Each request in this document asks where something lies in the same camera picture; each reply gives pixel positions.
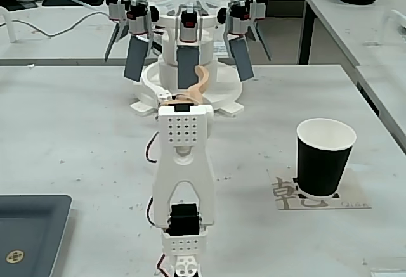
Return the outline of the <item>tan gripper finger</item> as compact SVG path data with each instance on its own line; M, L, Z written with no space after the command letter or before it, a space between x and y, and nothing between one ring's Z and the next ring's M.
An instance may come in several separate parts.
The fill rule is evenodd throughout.
M197 65L195 66L195 74L199 81L187 89L187 96L195 103L203 103L203 94L209 84L209 71L206 67Z

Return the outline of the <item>tan gripper body with servo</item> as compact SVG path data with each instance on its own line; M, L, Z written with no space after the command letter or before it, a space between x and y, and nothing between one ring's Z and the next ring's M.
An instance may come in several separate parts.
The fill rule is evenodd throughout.
M187 94L178 94L174 97L174 99L164 100L160 103L160 106L169 106L169 105L177 105L177 104L191 104L191 105L202 105L203 104L203 97L197 96L192 97Z

